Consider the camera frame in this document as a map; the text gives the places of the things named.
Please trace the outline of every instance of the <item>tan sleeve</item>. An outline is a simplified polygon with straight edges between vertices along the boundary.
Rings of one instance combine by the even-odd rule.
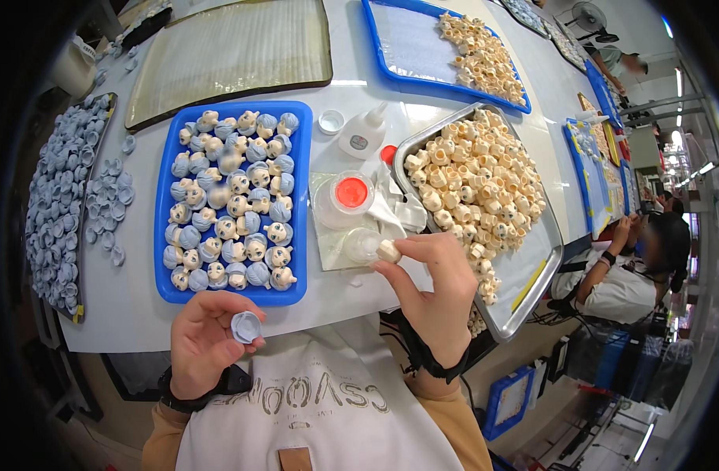
[[[155,428],[142,448],[143,471],[173,471],[176,468],[178,447],[189,417],[161,406],[159,402],[153,407]]]
[[[433,397],[419,391],[413,382],[407,384],[448,439],[464,471],[493,471],[485,439],[461,393],[461,387],[448,396]]]

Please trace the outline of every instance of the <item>red lid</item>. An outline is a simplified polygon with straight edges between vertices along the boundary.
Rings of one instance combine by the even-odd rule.
[[[393,155],[396,153],[396,146],[385,146],[381,151],[381,160],[388,165],[393,165]]]
[[[336,199],[347,208],[360,207],[367,195],[367,185],[355,177],[343,179],[336,185]]]

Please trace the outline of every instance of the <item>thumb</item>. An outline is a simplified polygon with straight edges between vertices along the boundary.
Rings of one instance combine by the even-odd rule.
[[[244,345],[227,338],[214,344],[204,354],[196,359],[196,369],[202,378],[221,377],[224,369],[236,362],[244,354]]]
[[[420,290],[414,286],[414,281],[411,280],[405,269],[384,260],[374,262],[372,268],[388,280],[393,291],[396,292],[402,308],[406,306],[404,311],[418,312],[416,307],[421,302]]]

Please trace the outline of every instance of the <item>white plastic bottle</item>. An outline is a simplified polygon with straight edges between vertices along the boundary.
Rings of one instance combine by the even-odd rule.
[[[358,159],[372,157],[386,137],[386,122],[383,112],[388,103],[382,102],[377,108],[359,113],[351,118],[338,139],[338,147],[346,154]]]

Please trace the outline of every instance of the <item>white shirt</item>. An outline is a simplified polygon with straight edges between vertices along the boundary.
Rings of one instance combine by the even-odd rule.
[[[551,285],[553,299],[568,296],[572,288],[585,278],[600,255],[602,252],[590,249],[569,260],[568,263],[587,260],[587,266],[584,271],[556,275]],[[635,271],[622,268],[627,264],[633,264]],[[618,256],[616,263],[605,274],[605,278],[592,288],[585,304],[572,301],[572,305],[580,313],[588,316],[603,317],[624,324],[634,323],[649,314],[655,307],[657,296],[655,282],[641,275],[645,270],[641,259],[636,259],[634,256]]]
[[[292,447],[316,470],[463,469],[366,317],[268,338],[237,364],[251,391],[192,414],[177,470],[279,471]]]

